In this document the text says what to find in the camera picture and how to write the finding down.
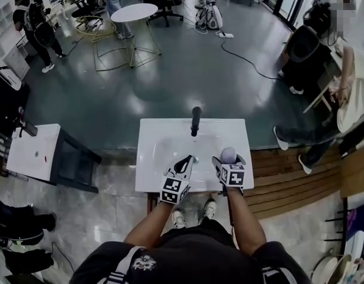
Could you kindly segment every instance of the wooden floor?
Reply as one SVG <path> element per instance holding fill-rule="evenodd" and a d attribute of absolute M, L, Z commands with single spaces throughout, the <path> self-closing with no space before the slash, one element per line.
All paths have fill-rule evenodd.
<path fill-rule="evenodd" d="M 307 175 L 297 157 L 307 148 L 252 151 L 255 188 L 244 191 L 258 219 L 314 203 L 339 190 L 340 154 L 332 147 Z"/>

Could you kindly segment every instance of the gray floor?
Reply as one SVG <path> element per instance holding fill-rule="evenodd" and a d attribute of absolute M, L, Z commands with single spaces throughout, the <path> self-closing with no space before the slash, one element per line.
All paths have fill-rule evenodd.
<path fill-rule="evenodd" d="M 185 3 L 193 9 L 196 0 Z M 43 63 L 36 58 L 25 77 L 31 86 L 26 117 L 34 124 L 59 123 L 95 150 L 134 149 L 141 118 L 189 118 L 197 105 L 205 118 L 244 118 L 252 149 L 276 146 L 275 124 L 314 126 L 315 111 L 302 114 L 308 105 L 305 97 L 291 95 L 283 82 L 259 76 L 250 64 L 224 52 L 216 31 L 195 32 L 187 20 L 193 18 L 186 14 L 195 11 L 186 6 L 177 7 L 186 16 L 185 22 L 171 18 L 166 28 L 163 18 L 152 21 L 163 54 L 139 68 L 96 73 L 87 39 L 65 60 L 57 60 L 51 52 L 56 67 L 47 74 L 41 73 Z M 223 30 L 234 34 L 225 46 L 254 61 L 263 74 L 276 77 L 290 31 L 261 5 L 249 8 L 218 0 L 218 6 Z M 67 53 L 80 35 L 71 27 L 71 20 L 62 23 L 58 35 Z M 134 32 L 142 39 L 143 31 Z M 117 39 L 99 43 L 102 53 L 118 45 Z M 122 56 L 116 52 L 102 59 L 109 66 L 118 64 Z"/>
<path fill-rule="evenodd" d="M 38 212 L 55 212 L 57 227 L 53 233 L 45 233 L 37 246 L 51 250 L 54 241 L 70 259 L 74 268 L 106 241 L 123 241 L 129 231 L 146 216 L 147 199 L 143 193 L 134 192 L 136 170 L 115 163 L 100 166 L 96 172 L 98 195 L 77 191 L 62 186 L 47 185 L 30 179 L 0 177 L 0 199 L 14 206 L 34 204 Z M 218 204 L 215 219 L 230 232 L 230 220 L 226 198 L 215 196 Z M 188 195 L 182 202 L 188 226 L 198 221 L 198 210 L 202 209 L 206 195 Z M 339 193 L 314 204 L 277 217 L 261 220 L 268 241 L 280 241 L 287 252 L 310 274 L 315 264 L 332 247 L 327 237 L 335 237 L 335 222 L 324 222 L 333 218 L 340 210 Z M 171 221 L 164 231 L 171 228 Z M 68 283 L 72 271 L 68 262 L 57 251 L 54 258 L 60 268 L 49 268 L 43 276 L 54 284 Z"/>

